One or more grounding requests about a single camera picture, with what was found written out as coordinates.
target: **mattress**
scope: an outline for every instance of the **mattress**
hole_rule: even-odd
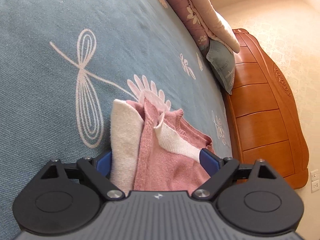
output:
[[[165,0],[0,0],[0,239],[49,160],[110,150],[114,99],[152,98],[231,156],[220,87]]]

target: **blue gripper pad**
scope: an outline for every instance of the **blue gripper pad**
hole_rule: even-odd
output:
[[[201,166],[210,177],[217,173],[223,166],[223,160],[205,148],[200,151],[199,159]]]
[[[95,160],[97,171],[107,176],[111,172],[112,152],[101,154]]]

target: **wooden bed frame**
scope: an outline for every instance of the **wooden bed frame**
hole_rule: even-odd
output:
[[[309,152],[292,91],[257,39],[244,29],[234,33],[241,46],[234,87],[231,96],[222,91],[232,155],[241,163],[263,158],[292,188],[301,188],[308,181]]]

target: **electrical outlet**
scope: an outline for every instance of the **electrical outlet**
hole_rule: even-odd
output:
[[[315,192],[320,189],[320,181],[319,179],[311,182],[311,192]]]
[[[311,176],[311,182],[316,181],[317,179],[319,179],[319,170],[311,171],[310,176]]]

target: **silver bolt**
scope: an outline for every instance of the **silver bolt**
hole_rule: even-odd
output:
[[[120,198],[120,197],[122,197],[122,192],[120,190],[113,189],[113,190],[108,191],[107,196],[109,198]]]
[[[197,189],[194,193],[197,197],[200,197],[200,198],[210,196],[210,192],[206,189]]]

